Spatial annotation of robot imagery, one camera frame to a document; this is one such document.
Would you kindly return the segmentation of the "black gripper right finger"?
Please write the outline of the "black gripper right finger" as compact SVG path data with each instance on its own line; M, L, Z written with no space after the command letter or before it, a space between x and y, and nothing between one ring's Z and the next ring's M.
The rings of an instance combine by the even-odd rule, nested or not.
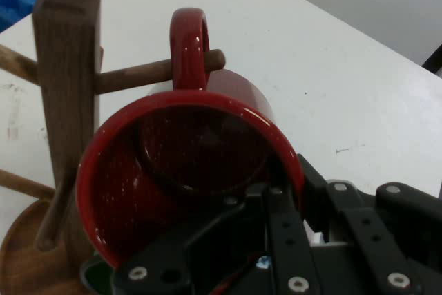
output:
M324 294L441 293L441 199L400 182L366 194L298 159L302 216L325 236L314 250Z

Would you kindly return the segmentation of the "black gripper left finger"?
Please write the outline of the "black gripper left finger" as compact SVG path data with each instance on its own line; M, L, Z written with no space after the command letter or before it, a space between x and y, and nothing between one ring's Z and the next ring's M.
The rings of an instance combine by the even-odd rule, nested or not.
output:
M113 274L115 294L319 294L288 188L252 186L154 240Z

